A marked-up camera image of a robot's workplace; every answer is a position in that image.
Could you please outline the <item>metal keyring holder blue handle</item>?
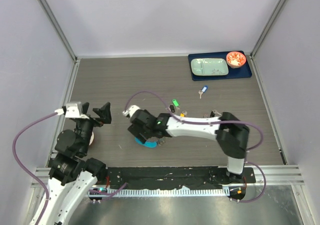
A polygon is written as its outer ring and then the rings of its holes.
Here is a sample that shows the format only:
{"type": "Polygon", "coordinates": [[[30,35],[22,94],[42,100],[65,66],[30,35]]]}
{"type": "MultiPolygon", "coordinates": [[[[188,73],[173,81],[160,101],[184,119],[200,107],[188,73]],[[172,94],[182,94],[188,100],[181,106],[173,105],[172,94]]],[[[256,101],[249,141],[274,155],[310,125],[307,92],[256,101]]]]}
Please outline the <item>metal keyring holder blue handle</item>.
{"type": "Polygon", "coordinates": [[[141,142],[138,138],[135,138],[135,142],[146,148],[156,148],[157,146],[160,146],[165,143],[165,138],[153,137],[147,140],[146,142],[141,142]]]}

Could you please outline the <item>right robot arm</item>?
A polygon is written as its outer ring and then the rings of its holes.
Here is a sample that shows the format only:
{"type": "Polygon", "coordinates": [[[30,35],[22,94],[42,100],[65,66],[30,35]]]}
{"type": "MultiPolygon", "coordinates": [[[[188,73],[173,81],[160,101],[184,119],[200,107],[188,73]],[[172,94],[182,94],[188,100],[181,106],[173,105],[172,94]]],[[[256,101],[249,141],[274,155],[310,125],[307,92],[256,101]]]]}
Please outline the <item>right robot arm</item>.
{"type": "Polygon", "coordinates": [[[133,105],[122,114],[131,125],[127,129],[141,143],[151,138],[195,137],[216,141],[227,156],[226,178],[233,183],[244,176],[250,129],[233,114],[209,118],[181,117],[169,113],[154,116],[133,105]]]}

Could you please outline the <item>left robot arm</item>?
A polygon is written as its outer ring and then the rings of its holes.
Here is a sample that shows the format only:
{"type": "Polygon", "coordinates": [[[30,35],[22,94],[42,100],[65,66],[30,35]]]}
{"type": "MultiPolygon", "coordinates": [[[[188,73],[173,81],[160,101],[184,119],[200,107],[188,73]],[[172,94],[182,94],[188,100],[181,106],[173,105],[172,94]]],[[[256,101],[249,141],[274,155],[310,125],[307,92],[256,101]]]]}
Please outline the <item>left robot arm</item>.
{"type": "Polygon", "coordinates": [[[93,129],[112,122],[111,104],[93,108],[97,117],[87,112],[89,103],[70,102],[55,110],[57,116],[75,122],[73,130],[59,133],[54,149],[57,154],[51,162],[46,191],[30,224],[66,225],[83,196],[94,185],[102,184],[107,177],[105,163],[87,156],[93,140],[93,129]]]}

